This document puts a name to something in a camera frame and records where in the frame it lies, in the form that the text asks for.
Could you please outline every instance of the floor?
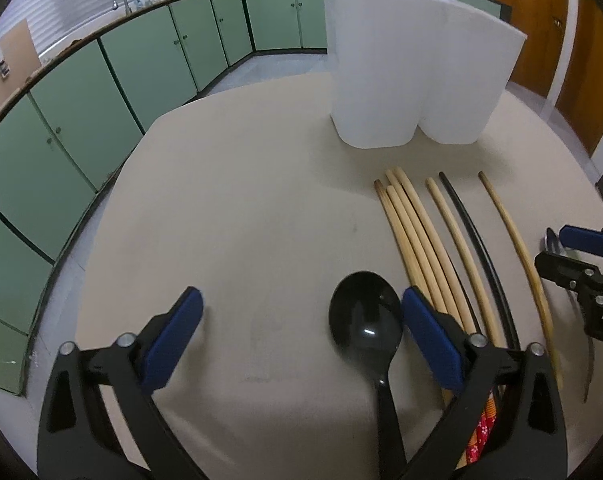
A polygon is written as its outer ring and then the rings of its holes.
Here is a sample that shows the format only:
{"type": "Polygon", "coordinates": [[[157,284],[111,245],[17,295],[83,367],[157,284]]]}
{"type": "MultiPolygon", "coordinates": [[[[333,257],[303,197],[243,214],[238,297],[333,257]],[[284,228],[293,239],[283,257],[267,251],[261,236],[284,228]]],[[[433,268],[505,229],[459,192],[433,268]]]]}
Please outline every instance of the floor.
{"type": "MultiPolygon", "coordinates": [[[[210,93],[283,76],[323,72],[327,70],[326,62],[327,56],[315,54],[253,57],[222,79],[210,93]]],[[[519,85],[509,83],[507,88],[540,113],[544,99],[519,85]]],[[[563,117],[556,111],[553,112],[549,125],[595,183],[598,179],[597,172],[591,167],[592,163],[585,149],[563,117]]],[[[44,307],[40,330],[30,356],[26,396],[16,397],[0,390],[0,428],[13,448],[33,470],[36,470],[38,422],[48,377],[60,344],[74,338],[85,268],[108,199],[107,194],[86,223],[70,250],[44,307]]]]}

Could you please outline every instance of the metal screw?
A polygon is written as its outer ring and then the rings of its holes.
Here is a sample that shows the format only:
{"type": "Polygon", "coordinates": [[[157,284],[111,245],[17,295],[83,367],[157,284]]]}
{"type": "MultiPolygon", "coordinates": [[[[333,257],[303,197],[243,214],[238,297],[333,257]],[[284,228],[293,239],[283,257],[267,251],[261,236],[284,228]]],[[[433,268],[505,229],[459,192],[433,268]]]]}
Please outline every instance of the metal screw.
{"type": "Polygon", "coordinates": [[[488,344],[488,339],[486,339],[486,336],[479,333],[472,334],[469,340],[470,344],[477,348],[484,348],[488,344]]]}
{"type": "Polygon", "coordinates": [[[62,355],[68,355],[73,350],[75,350],[75,343],[73,341],[67,341],[60,346],[60,354],[62,355]]]}
{"type": "Polygon", "coordinates": [[[117,338],[117,346],[127,348],[135,342],[137,336],[132,332],[124,332],[117,338]]]}
{"type": "Polygon", "coordinates": [[[535,354],[537,357],[541,357],[546,352],[546,349],[543,347],[543,345],[541,343],[531,343],[531,345],[528,348],[530,348],[531,352],[533,354],[535,354]]]}

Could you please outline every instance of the spoon handle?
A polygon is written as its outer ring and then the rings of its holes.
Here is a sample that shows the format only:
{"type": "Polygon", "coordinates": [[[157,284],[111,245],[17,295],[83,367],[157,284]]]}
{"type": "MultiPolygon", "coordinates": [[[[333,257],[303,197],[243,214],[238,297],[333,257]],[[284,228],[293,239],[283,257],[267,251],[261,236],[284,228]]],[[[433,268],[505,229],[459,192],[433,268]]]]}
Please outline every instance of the spoon handle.
{"type": "Polygon", "coordinates": [[[379,480],[396,480],[406,468],[406,452],[388,378],[376,383],[379,480]]]}

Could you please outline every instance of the black rod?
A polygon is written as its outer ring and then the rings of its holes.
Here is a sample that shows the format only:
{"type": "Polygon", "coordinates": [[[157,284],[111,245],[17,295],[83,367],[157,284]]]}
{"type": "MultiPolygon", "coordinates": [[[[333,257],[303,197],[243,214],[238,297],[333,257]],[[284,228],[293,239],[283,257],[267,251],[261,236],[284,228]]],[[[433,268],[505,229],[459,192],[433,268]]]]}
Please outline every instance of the black rod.
{"type": "Polygon", "coordinates": [[[477,256],[481,261],[481,266],[484,269],[486,278],[488,278],[488,284],[490,285],[490,290],[495,298],[495,304],[497,305],[502,327],[504,328],[506,343],[508,344],[509,348],[521,350],[519,336],[517,335],[517,328],[515,327],[515,321],[513,320],[513,314],[510,311],[508,300],[505,297],[504,287],[502,287],[502,284],[499,281],[497,270],[495,269],[493,261],[490,259],[490,255],[488,254],[484,240],[482,240],[481,236],[479,236],[479,232],[470,218],[468,211],[466,211],[466,208],[461,202],[459,195],[457,195],[457,192],[454,190],[453,184],[451,184],[451,181],[448,180],[448,177],[445,176],[443,171],[439,172],[439,178],[441,179],[443,186],[446,188],[448,195],[450,195],[451,200],[457,209],[457,213],[459,213],[461,221],[463,221],[463,224],[466,227],[470,240],[477,251],[477,256]]]}

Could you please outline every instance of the countertop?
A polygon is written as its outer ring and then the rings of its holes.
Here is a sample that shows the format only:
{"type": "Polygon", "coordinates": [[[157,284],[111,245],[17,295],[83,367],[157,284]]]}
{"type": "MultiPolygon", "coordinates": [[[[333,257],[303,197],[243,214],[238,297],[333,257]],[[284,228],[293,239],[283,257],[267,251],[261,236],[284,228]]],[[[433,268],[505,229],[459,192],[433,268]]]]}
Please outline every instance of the countertop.
{"type": "MultiPolygon", "coordinates": [[[[424,186],[446,172],[484,238],[523,346],[544,342],[543,333],[477,172],[492,180],[532,254],[547,226],[603,227],[603,203],[577,162],[507,91],[471,145],[444,146],[418,131],[399,148],[357,150],[333,127],[330,87],[327,73],[293,76],[160,117],[115,184],[86,267],[76,337],[84,349],[139,332],[187,285],[203,291],[204,319],[154,400],[211,479],[375,478],[373,391],[335,351],[327,316],[334,288],[355,270],[381,274],[398,293],[409,285],[373,189],[387,168],[400,165],[412,179],[470,294],[424,186]]],[[[572,470],[603,431],[603,344],[595,342],[583,405],[581,316],[564,290],[545,288],[572,470]]],[[[440,417],[441,397],[407,332],[390,386],[411,457],[440,417]]],[[[106,402],[128,456],[140,460],[117,403],[106,402]]]]}

